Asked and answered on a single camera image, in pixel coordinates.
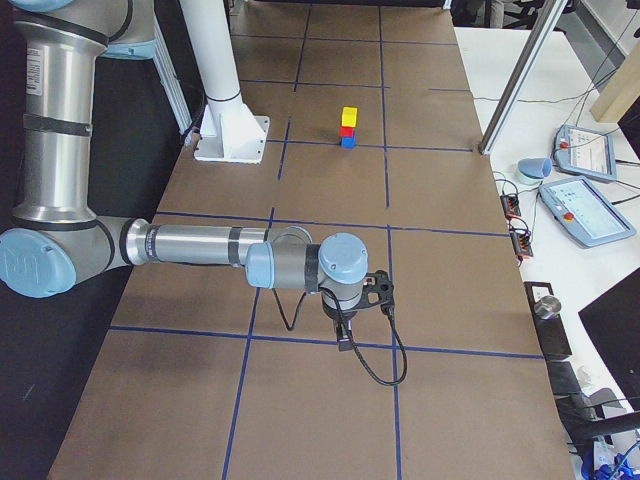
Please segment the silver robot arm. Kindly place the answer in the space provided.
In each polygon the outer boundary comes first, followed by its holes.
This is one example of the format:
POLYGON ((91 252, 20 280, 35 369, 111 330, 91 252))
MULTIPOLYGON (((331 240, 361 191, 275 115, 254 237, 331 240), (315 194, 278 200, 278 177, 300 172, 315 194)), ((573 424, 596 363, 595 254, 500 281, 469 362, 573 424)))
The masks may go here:
POLYGON ((368 253, 355 235, 314 243, 303 228, 152 225, 100 217, 88 206, 95 63, 155 52, 150 1, 16 1, 27 43, 23 197, 1 236, 1 278, 44 298, 125 265, 230 265, 250 285, 319 293, 338 346, 354 347, 350 321, 367 307, 368 253))

